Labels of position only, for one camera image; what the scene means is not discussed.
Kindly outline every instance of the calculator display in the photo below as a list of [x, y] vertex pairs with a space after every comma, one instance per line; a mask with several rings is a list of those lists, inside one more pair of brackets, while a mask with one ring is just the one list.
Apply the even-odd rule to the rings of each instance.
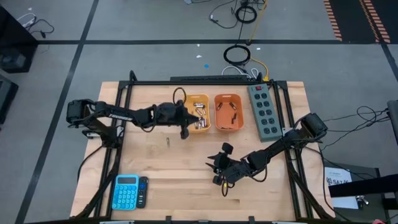
[[119, 177], [118, 183], [119, 184], [135, 184], [137, 179], [135, 177]]

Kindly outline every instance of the yellow bin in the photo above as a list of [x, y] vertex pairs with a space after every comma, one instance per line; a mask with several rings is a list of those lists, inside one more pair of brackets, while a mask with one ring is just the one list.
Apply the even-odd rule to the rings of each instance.
[[[197, 108], [194, 106], [194, 103], [203, 103], [205, 105], [204, 110], [206, 111], [206, 114], [203, 112], [203, 108]], [[188, 112], [190, 114], [193, 114], [197, 117], [203, 117], [206, 119], [207, 122], [207, 127], [201, 128], [201, 129], [195, 129], [195, 124], [191, 124], [188, 127], [188, 130], [190, 133], [204, 133], [210, 129], [210, 111], [209, 111], [209, 96], [206, 94], [194, 94], [194, 95], [187, 95], [187, 100], [184, 104], [184, 106], [188, 109]], [[199, 112], [202, 113], [202, 115], [199, 115], [195, 110], [198, 109]]]

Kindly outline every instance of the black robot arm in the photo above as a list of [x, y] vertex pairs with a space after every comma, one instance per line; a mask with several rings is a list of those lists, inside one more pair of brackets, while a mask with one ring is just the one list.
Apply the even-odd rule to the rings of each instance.
[[146, 131], [154, 126], [181, 126], [181, 138], [189, 135], [188, 126], [199, 120], [198, 117], [188, 113], [182, 100], [174, 103], [161, 103], [145, 109], [129, 110], [118, 106], [109, 105], [102, 101], [73, 100], [67, 109], [67, 122], [71, 128], [86, 127], [85, 136], [99, 135], [106, 147], [117, 147], [118, 129], [103, 124], [98, 118], [114, 118], [132, 122], [135, 126]]
[[[301, 129], [296, 129], [299, 123], [301, 124]], [[213, 178], [213, 183], [222, 185], [223, 195], [226, 196], [224, 189], [228, 191], [228, 188], [232, 188], [235, 183], [243, 177], [250, 177], [258, 182], [265, 181], [265, 178], [263, 180], [257, 180], [254, 176], [266, 169], [267, 164], [270, 163], [274, 156], [283, 151], [289, 153], [289, 149], [292, 148], [302, 149], [309, 142], [320, 142], [320, 139], [326, 135], [327, 130], [328, 128], [317, 114], [307, 114], [296, 122], [292, 130], [284, 134], [284, 136], [268, 148], [251, 152], [242, 157], [239, 161], [228, 157], [228, 155], [232, 154], [233, 147], [228, 143], [224, 143], [223, 152], [208, 157], [214, 160], [213, 165], [206, 163], [216, 174]], [[308, 198], [308, 201], [311, 203], [318, 216], [320, 218], [333, 219], [332, 216], [324, 211], [309, 189], [307, 189], [299, 174], [295, 171], [292, 161], [287, 161], [287, 170], [288, 174], [302, 190], [304, 196]]]

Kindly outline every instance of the floor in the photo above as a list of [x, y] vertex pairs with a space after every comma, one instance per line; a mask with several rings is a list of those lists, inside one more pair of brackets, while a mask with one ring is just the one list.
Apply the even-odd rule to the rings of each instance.
[[[126, 80], [130, 70], [139, 80], [221, 73], [227, 66], [223, 51], [230, 45], [202, 40], [236, 39], [240, 26], [224, 30], [208, 20], [208, 14], [220, 2], [186, 5], [183, 0], [0, 0], [14, 17], [33, 12], [55, 27], [55, 32], [47, 36], [54, 42], [39, 46], [29, 73], [1, 72], [20, 87], [0, 132], [3, 223], [16, 221], [35, 168], [42, 168], [41, 175], [35, 179], [36, 188], [29, 189], [33, 196], [30, 204], [25, 200], [22, 207], [27, 212], [20, 213], [19, 221], [68, 218], [76, 172], [87, 143], [79, 131], [67, 128], [65, 105], [70, 100], [97, 99], [101, 82]], [[224, 7], [213, 16], [230, 26], [234, 17], [229, 12]], [[245, 25], [242, 39], [247, 39], [253, 28], [254, 24]], [[269, 0], [255, 39], [281, 40], [251, 45], [252, 56], [268, 65], [275, 80], [303, 81], [311, 111], [323, 119], [353, 114], [361, 105], [383, 110], [388, 100], [397, 99], [398, 77], [380, 45], [283, 41], [335, 40], [322, 1]], [[154, 41], [118, 45], [84, 44], [85, 40]], [[191, 41], [178, 44], [174, 40]], [[387, 47], [397, 58], [398, 46]], [[242, 57], [241, 52], [231, 55]], [[246, 66], [262, 69], [253, 63]], [[361, 121], [348, 118], [327, 125], [344, 130]], [[333, 142], [339, 136], [328, 133], [324, 142]], [[381, 175], [398, 170], [398, 148], [389, 122], [352, 133], [324, 152], [333, 162], [378, 167]], [[38, 158], [45, 161], [43, 166], [37, 165]]]

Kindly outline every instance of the green power strip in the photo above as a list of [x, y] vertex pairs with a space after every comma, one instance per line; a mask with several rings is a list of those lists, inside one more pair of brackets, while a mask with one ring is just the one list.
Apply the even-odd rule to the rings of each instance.
[[267, 84], [248, 86], [251, 108], [260, 141], [274, 141], [282, 136]]

